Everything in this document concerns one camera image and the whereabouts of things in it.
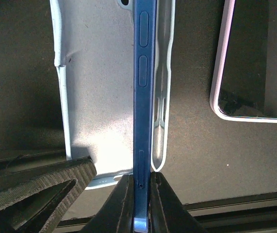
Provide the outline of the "light blue phone case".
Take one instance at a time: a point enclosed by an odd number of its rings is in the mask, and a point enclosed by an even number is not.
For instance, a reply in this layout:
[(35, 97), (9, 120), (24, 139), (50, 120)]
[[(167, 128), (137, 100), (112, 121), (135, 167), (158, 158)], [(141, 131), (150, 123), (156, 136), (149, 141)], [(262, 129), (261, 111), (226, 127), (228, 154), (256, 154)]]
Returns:
[(90, 157), (88, 189), (133, 169), (133, 1), (52, 0), (65, 154)]

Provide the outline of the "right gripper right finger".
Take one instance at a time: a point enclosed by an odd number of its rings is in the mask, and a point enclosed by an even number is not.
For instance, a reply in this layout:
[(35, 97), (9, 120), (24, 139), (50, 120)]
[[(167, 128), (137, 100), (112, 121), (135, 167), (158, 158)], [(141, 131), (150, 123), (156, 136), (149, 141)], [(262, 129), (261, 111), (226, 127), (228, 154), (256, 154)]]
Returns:
[(150, 221), (153, 233), (204, 233), (205, 228), (186, 211), (160, 172), (150, 176)]

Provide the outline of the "blue phone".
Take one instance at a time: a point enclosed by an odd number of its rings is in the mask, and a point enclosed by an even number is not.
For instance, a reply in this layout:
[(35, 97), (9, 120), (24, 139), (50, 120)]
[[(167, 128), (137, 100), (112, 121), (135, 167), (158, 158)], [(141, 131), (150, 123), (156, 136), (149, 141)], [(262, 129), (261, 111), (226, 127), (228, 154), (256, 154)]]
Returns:
[(133, 77), (133, 230), (147, 233), (153, 131), (157, 1), (135, 0)]

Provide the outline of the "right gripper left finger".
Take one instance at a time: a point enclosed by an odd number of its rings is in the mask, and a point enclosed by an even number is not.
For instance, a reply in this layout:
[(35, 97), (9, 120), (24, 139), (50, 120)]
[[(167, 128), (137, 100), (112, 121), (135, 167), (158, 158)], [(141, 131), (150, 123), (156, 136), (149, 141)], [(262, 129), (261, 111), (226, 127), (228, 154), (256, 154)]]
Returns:
[(81, 233), (132, 233), (134, 182), (124, 175), (99, 212), (80, 230)]

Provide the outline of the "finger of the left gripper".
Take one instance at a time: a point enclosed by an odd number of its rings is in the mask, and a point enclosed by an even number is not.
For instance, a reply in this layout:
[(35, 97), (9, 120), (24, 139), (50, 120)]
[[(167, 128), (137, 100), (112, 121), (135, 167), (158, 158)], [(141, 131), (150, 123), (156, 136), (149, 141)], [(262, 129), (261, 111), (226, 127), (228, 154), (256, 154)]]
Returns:
[(0, 175), (0, 233), (51, 233), (96, 176), (84, 157)]

